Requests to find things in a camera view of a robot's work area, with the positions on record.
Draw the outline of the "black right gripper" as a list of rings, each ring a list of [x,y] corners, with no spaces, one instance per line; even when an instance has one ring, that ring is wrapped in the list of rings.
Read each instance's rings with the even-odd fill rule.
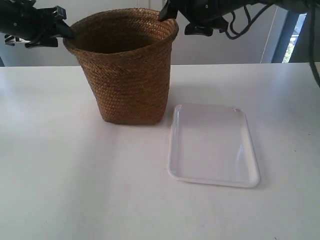
[[[249,5],[249,0],[176,0],[167,1],[159,12],[158,20],[176,19],[178,11],[189,21],[184,29],[186,36],[213,35],[213,29],[226,29],[223,16]]]

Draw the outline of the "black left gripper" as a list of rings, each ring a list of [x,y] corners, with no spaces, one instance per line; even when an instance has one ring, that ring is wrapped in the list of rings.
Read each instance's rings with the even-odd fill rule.
[[[50,36],[54,22],[61,38],[73,39],[75,34],[64,20],[67,12],[60,6],[53,8],[52,14],[46,9],[36,9],[34,0],[2,0],[0,2],[0,32],[5,44],[24,42],[26,48],[57,48],[58,40]]]

